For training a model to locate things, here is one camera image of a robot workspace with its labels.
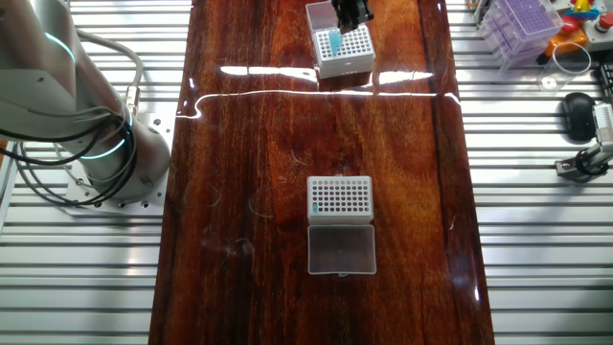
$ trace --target red object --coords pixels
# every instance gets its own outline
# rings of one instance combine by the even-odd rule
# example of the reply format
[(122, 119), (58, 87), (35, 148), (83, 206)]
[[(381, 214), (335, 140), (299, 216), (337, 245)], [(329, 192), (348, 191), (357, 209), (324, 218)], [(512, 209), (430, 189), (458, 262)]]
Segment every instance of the red object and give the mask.
[[(588, 0), (590, 5), (594, 5), (594, 1), (596, 1), (596, 0)], [(577, 3), (577, 0), (571, 0), (571, 4), (575, 5), (576, 3)]]
[(599, 25), (605, 30), (608, 30), (609, 28), (613, 27), (613, 13), (603, 13), (601, 15), (601, 18), (599, 19)]
[(566, 34), (574, 33), (575, 31), (579, 29), (579, 23), (577, 19), (575, 19), (574, 17), (570, 15), (564, 15), (562, 17), (562, 20), (564, 21), (564, 26), (562, 27), (562, 31), (565, 32)]

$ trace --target black cable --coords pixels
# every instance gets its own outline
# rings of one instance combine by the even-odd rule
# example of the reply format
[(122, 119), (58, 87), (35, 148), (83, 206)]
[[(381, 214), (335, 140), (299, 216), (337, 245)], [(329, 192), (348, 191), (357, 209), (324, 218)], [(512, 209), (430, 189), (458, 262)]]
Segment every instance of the black cable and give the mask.
[(15, 154), (14, 152), (8, 151), (6, 149), (0, 149), (0, 153), (14, 159), (20, 162), (25, 162), (25, 163), (30, 163), (30, 164), (36, 164), (36, 165), (40, 165), (40, 166), (45, 166), (45, 167), (56, 167), (56, 166), (60, 166), (60, 165), (64, 165), (64, 164), (68, 164), (71, 162), (76, 161), (77, 159), (83, 157), (85, 154), (87, 154), (92, 148), (94, 148), (94, 146), (96, 145), (96, 143), (98, 143), (98, 139), (100, 139), (102, 132), (106, 129), (106, 126), (103, 125), (98, 126), (98, 131), (96, 132), (96, 134), (94, 134), (94, 137), (92, 138), (92, 141), (87, 145), (87, 147), (85, 147), (85, 149), (83, 149), (81, 152), (76, 153), (75, 155), (73, 155), (70, 158), (66, 158), (66, 159), (61, 159), (61, 160), (57, 160), (57, 161), (43, 161), (43, 160), (39, 160), (39, 159), (32, 159), (32, 158), (28, 158), (28, 157), (24, 157), (21, 156), (19, 154)]
[[(26, 162), (26, 169), (30, 172), (30, 174), (32, 175), (32, 177), (34, 178), (34, 180), (36, 181), (36, 183), (38, 184), (39, 187), (34, 186), (34, 184), (30, 181), (30, 179), (28, 178), (28, 176), (25, 174), (23, 167), (17, 163), (17, 168), (19, 170), (19, 174), (21, 175), (21, 177), (23, 178), (24, 182), (26, 183), (26, 185), (28, 185), (28, 187), (30, 187), (38, 196), (42, 197), (43, 199), (58, 205), (58, 206), (63, 206), (63, 207), (67, 207), (67, 206), (89, 206), (89, 205), (97, 205), (100, 204), (102, 202), (107, 201), (108, 199), (110, 199), (111, 197), (113, 197), (114, 195), (116, 195), (127, 183), (127, 181), (131, 178), (131, 176), (134, 173), (134, 170), (136, 168), (136, 162), (137, 162), (137, 152), (135, 151), (136, 148), (136, 140), (134, 138), (134, 135), (131, 131), (131, 128), (127, 125), (124, 124), (124, 130), (125, 130), (125, 155), (124, 155), (124, 162), (122, 164), (122, 168), (126, 165), (126, 164), (130, 164), (130, 169), (128, 169), (126, 172), (122, 173), (120, 176), (117, 177), (117, 179), (115, 179), (115, 181), (113, 183), (111, 183), (109, 185), (109, 187), (102, 191), (98, 196), (95, 196), (93, 198), (90, 198), (88, 200), (85, 201), (74, 201), (74, 200), (69, 200), (61, 195), (56, 194), (55, 192), (53, 192), (51, 189), (49, 189), (48, 187), (46, 187), (38, 178), (38, 176), (36, 175), (36, 173), (34, 172), (34, 170), (32, 169), (32, 166), (30, 165), (29, 162)], [(20, 148), (22, 149), (22, 154), (24, 156), (27, 157), (27, 153), (23, 147), (23, 144), (20, 145)], [(37, 188), (42, 188), (44, 189), (49, 195), (56, 197), (57, 199), (61, 200), (53, 200), (52, 198), (44, 195), (43, 193), (41, 193)]]
[(13, 133), (7, 130), (4, 130), (2, 128), (0, 128), (0, 134), (4, 135), (6, 137), (11, 137), (17, 140), (22, 140), (22, 141), (35, 141), (38, 143), (63, 143), (63, 142), (68, 142), (68, 141), (73, 141), (73, 140), (77, 140), (79, 138), (84, 137), (87, 134), (92, 133), (94, 130), (98, 129), (97, 126), (93, 126), (81, 133), (75, 134), (75, 135), (71, 135), (71, 136), (67, 136), (67, 137), (60, 137), (60, 138), (40, 138), (40, 137), (33, 137), (30, 135), (23, 135), (23, 134), (19, 134), (19, 133)]
[(588, 171), (587, 168), (585, 168), (585, 165), (583, 165), (582, 158), (584, 154), (585, 150), (581, 150), (579, 151), (579, 153), (577, 153), (577, 156), (575, 156), (575, 166), (580, 173), (586, 174), (588, 176), (600, 176), (605, 174), (609, 170), (609, 165), (605, 163), (599, 167), (600, 170), (598, 170), (597, 172)]

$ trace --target black computer mouse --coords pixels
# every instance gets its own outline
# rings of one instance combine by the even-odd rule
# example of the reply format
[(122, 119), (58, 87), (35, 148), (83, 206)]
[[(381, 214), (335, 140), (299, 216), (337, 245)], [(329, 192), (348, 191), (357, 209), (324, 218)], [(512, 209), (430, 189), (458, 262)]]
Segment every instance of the black computer mouse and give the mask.
[(568, 137), (575, 141), (590, 141), (596, 136), (596, 124), (592, 107), (596, 102), (588, 95), (573, 92), (562, 101), (562, 109), (568, 127)]

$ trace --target blue object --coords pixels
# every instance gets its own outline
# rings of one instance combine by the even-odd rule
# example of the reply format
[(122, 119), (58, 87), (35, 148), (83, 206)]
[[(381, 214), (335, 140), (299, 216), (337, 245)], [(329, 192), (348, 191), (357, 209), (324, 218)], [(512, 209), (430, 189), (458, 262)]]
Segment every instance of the blue object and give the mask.
[(341, 35), (341, 32), (338, 30), (330, 30), (328, 32), (328, 40), (329, 40), (330, 49), (332, 50), (332, 55), (336, 57), (336, 54), (338, 53), (338, 51), (341, 49), (341, 46), (343, 45), (343, 36)]
[(574, 12), (572, 10), (570, 11), (566, 11), (565, 13), (562, 14), (562, 16), (571, 16), (575, 19), (577, 19), (578, 22), (582, 22), (582, 21), (586, 21), (586, 20), (596, 20), (598, 19), (598, 16), (601, 13), (598, 11), (598, 9), (592, 9), (590, 11), (581, 11), (581, 12)]

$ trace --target glossy wood surface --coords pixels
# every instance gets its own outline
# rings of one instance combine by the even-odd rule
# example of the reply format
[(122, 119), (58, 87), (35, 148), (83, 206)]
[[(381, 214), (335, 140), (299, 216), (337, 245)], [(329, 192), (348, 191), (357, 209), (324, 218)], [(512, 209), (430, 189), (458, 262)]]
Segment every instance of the glossy wood surface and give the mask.
[[(149, 343), (493, 344), (444, 4), (371, 1), (372, 78), (321, 82), (305, 4), (193, 1)], [(376, 275), (307, 273), (339, 173), (373, 179)]]

